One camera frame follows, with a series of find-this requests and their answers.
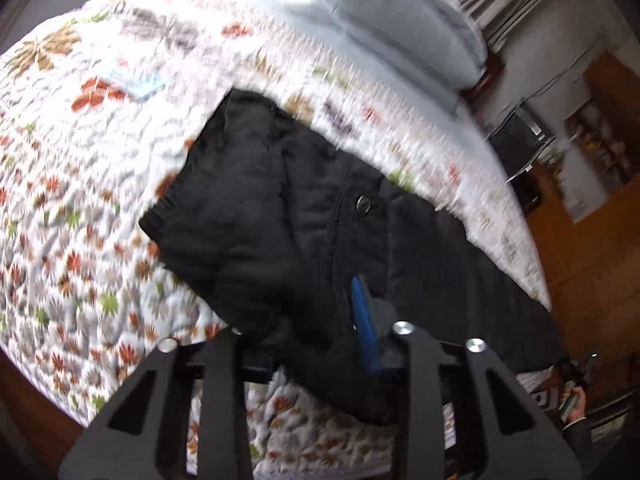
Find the person's right hand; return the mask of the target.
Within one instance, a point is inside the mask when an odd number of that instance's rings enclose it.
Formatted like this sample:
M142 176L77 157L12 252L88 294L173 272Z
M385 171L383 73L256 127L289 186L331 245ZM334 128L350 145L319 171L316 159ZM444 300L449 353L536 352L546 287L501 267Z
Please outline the person's right hand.
M565 427L580 422L586 417L586 394L582 387L573 387L564 389L562 401L566 401L570 396L576 398L574 408L567 414Z

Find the black jacket right forearm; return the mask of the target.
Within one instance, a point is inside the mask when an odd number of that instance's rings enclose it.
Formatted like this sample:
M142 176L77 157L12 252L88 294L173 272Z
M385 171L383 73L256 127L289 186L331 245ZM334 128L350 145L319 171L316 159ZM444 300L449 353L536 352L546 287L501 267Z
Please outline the black jacket right forearm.
M588 419L582 417L574 422L569 422L562 429L561 434L564 441L573 450L580 468L582 468L582 478L596 478L597 469L602 464L608 449L593 443Z

